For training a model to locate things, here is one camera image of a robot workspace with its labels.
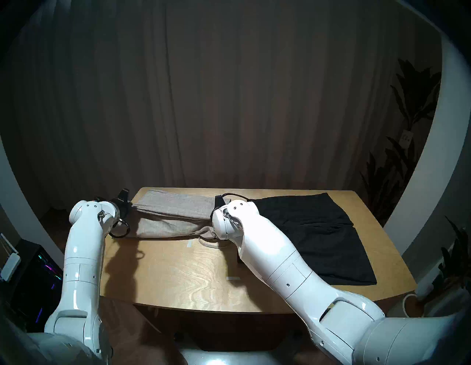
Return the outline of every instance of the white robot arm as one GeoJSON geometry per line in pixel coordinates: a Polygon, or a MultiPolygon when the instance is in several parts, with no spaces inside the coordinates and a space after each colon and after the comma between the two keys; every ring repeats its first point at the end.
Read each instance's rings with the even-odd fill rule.
{"type": "Polygon", "coordinates": [[[233,241],[246,266],[301,317],[314,344],[341,364],[440,363],[442,357],[457,359],[458,342],[469,338],[467,330],[455,330],[464,311],[437,318],[385,318],[369,299],[331,287],[253,202],[234,200],[216,209],[212,222],[218,238],[233,241]]]}
{"type": "Polygon", "coordinates": [[[254,203],[234,200],[215,210],[212,221],[216,235],[234,241],[244,264],[301,317],[315,345],[342,364],[351,364],[353,348],[366,329],[384,318],[381,309],[316,275],[254,203]]]}
{"type": "Polygon", "coordinates": [[[82,342],[108,363],[112,350],[98,315],[105,236],[118,221],[111,202],[78,202],[70,212],[72,224],[65,247],[62,296],[44,327],[45,333],[66,335],[82,342]]]}

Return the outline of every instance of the black cloth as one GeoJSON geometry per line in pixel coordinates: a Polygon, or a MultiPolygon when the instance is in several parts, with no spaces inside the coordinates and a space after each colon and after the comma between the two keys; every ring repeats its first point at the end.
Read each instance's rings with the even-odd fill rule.
{"type": "Polygon", "coordinates": [[[348,215],[329,194],[251,200],[329,284],[372,285],[376,277],[348,215]]]}

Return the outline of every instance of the gray sweatpants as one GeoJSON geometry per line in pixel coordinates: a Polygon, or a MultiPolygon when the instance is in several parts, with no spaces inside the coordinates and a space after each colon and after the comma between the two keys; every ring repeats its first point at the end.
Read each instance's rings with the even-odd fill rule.
{"type": "Polygon", "coordinates": [[[128,237],[164,238],[198,235],[215,238],[210,215],[214,198],[149,190],[133,204],[126,220],[128,237]]]}

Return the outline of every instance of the wooden table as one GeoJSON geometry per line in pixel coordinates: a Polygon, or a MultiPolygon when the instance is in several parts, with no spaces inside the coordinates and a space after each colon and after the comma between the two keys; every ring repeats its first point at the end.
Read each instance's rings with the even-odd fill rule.
{"type": "MultiPolygon", "coordinates": [[[[143,187],[137,202],[150,189],[143,187]]],[[[416,288],[394,244],[353,191],[158,188],[178,194],[214,197],[232,192],[258,199],[277,195],[328,193],[349,216],[365,247],[378,284],[336,285],[377,301],[416,288]]],[[[237,263],[234,244],[208,248],[198,239],[138,240],[106,237],[100,294],[161,308],[210,312],[292,313],[288,305],[250,270],[237,263]]]]}

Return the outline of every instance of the curtain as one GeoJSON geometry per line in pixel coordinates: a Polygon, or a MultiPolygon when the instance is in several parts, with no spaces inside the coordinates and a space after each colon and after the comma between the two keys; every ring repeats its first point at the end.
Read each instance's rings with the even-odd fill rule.
{"type": "Polygon", "coordinates": [[[416,21],[382,0],[48,0],[2,108],[58,209],[123,187],[357,190],[402,131],[389,85],[416,21]]]}

